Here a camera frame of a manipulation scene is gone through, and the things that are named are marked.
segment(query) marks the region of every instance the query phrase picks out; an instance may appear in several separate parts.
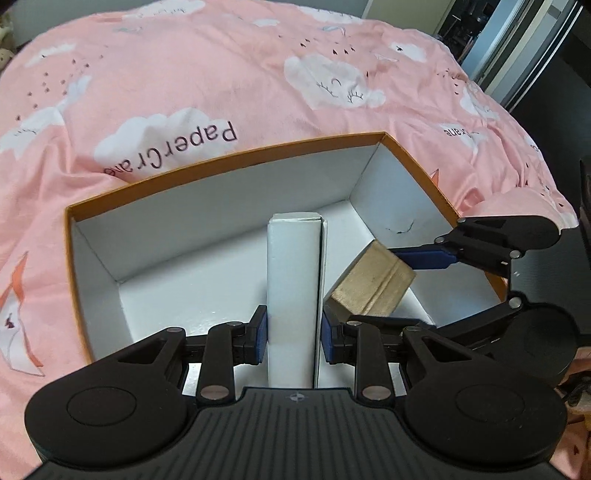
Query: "wooden block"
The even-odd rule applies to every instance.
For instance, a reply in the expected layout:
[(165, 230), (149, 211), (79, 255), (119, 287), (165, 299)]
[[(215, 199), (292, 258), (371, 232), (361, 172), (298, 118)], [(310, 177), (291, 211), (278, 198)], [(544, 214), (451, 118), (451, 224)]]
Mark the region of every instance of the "wooden block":
[(377, 240), (341, 275), (327, 303), (341, 322), (350, 315), (388, 316), (416, 273)]

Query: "ink mark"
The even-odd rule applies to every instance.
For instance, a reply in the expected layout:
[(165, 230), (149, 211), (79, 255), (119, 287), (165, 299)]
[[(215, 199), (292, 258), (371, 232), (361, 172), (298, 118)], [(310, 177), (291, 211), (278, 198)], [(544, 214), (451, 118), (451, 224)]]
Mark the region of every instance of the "ink mark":
[(349, 94), (347, 95), (347, 100), (349, 103), (353, 103), (353, 98), (358, 98), (359, 100), (363, 100), (363, 93), (357, 93), (357, 91), (350, 90)]
[(338, 96), (336, 96), (324, 83), (320, 82), (316, 82), (316, 85), (319, 86), (320, 88), (326, 90), (327, 92), (329, 92), (334, 98), (338, 98)]
[(410, 227), (408, 227), (407, 230), (403, 230), (402, 232), (396, 232), (397, 235), (400, 235), (401, 233), (409, 233), (410, 229), (413, 227), (414, 225), (414, 220), (413, 222), (410, 224)]

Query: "bed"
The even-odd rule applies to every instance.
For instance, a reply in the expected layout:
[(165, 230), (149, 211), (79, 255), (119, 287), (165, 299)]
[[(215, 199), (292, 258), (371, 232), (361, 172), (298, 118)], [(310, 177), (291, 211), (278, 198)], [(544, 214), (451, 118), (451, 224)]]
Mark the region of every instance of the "bed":
[(3, 480), (39, 463), (28, 399), (92, 360), (70, 298), (68, 205), (227, 153), (387, 132), (462, 216), (578, 224), (535, 142), (448, 49), (379, 21), (256, 0), (91, 15), (23, 48), (0, 104)]

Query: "black scribble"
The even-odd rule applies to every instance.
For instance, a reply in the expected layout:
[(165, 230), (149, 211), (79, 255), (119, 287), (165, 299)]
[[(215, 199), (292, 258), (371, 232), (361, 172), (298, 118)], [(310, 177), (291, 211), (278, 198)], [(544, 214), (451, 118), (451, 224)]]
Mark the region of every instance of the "black scribble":
[(407, 230), (403, 230), (402, 232), (396, 232), (397, 235), (401, 235), (402, 233), (409, 233), (410, 229), (413, 227), (414, 225), (414, 220), (413, 222), (410, 224), (410, 227), (408, 227)]
[(363, 93), (357, 93), (357, 90), (349, 90), (349, 94), (347, 95), (347, 100), (349, 100), (349, 103), (353, 103), (354, 98), (363, 100)]
[(20, 130), (17, 130), (17, 133), (14, 134), (15, 137), (18, 137), (19, 135), (25, 134), (25, 133), (30, 133), (30, 134), (34, 134), (37, 135), (37, 132), (35, 132), (34, 130), (30, 130), (28, 128), (21, 128)]
[(316, 85), (318, 85), (320, 88), (326, 90), (327, 92), (329, 92), (334, 98), (338, 98), (338, 96), (336, 96), (326, 85), (324, 85), (322, 82), (318, 83), (316, 82)]

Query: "fox print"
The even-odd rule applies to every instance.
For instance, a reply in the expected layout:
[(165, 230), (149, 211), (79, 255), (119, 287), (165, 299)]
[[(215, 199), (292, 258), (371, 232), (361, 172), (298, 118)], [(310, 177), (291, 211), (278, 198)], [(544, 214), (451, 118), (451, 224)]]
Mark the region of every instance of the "fox print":
[(27, 254), (12, 272), (12, 281), (0, 297), (0, 352), (12, 370), (44, 376), (43, 364), (33, 355), (21, 320), (21, 306), (25, 300), (22, 274)]

